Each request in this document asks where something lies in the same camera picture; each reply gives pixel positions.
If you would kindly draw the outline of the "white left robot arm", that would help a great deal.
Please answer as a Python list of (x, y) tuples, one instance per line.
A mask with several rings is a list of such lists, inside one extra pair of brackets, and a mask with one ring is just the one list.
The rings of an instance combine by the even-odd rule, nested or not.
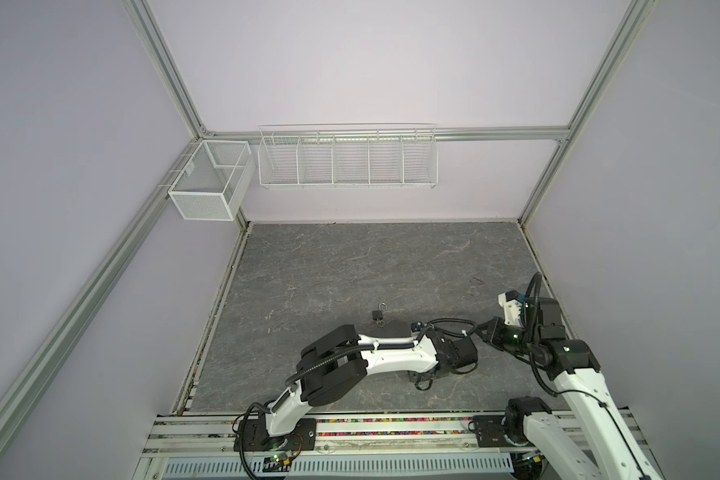
[(296, 371), (285, 382), (284, 391), (266, 402), (255, 402), (235, 419), (232, 432), (240, 442), (253, 428), (263, 436), (263, 449), (271, 439), (295, 434), (299, 422), (311, 410), (333, 404), (369, 376), (408, 375), (414, 388), (427, 391), (435, 379), (466, 375), (479, 364), (471, 335), (476, 324), (459, 332), (443, 328), (456, 318), (414, 322), (405, 337), (374, 337), (346, 324), (323, 335), (300, 354)]

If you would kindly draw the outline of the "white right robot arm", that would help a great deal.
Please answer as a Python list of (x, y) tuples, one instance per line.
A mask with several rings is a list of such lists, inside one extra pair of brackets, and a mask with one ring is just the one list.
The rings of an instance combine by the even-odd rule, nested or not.
[(562, 479), (660, 478), (613, 401), (591, 348), (568, 335), (558, 301), (542, 296), (542, 279), (535, 273), (524, 293), (501, 294), (502, 316), (480, 325), (477, 333), (529, 365), (539, 387), (567, 403), (588, 447), (576, 444), (539, 397), (508, 402), (506, 439), (534, 447)]

